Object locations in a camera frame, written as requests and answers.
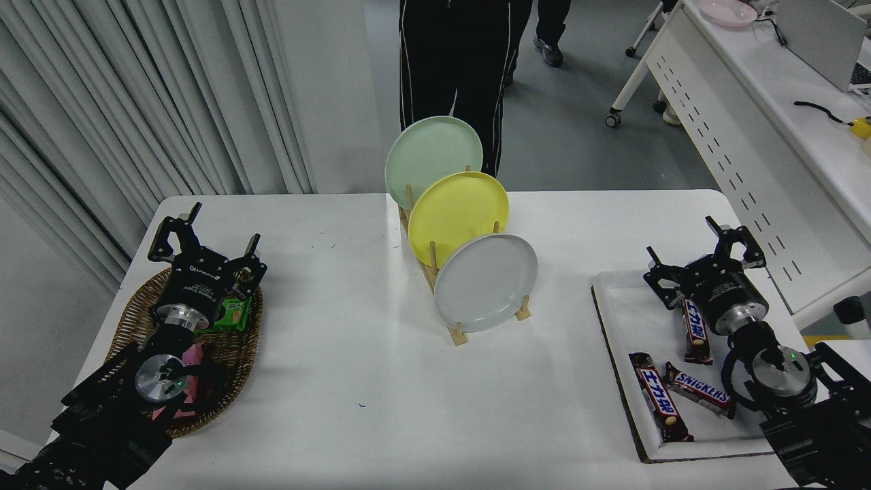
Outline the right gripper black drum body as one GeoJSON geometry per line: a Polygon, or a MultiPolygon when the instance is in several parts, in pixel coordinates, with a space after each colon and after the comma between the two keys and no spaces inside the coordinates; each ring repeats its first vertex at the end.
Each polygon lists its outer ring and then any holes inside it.
{"type": "Polygon", "coordinates": [[[715,334],[732,334],[765,319],[769,303],[734,259],[704,255],[685,267],[684,293],[715,334]]]}

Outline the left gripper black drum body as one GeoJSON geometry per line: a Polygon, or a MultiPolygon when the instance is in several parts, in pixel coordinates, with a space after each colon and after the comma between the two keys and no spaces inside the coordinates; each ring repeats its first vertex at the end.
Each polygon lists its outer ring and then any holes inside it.
{"type": "Polygon", "coordinates": [[[172,314],[199,315],[196,325],[213,326],[233,285],[229,259],[208,247],[188,248],[172,261],[161,293],[161,322],[172,314]]]}

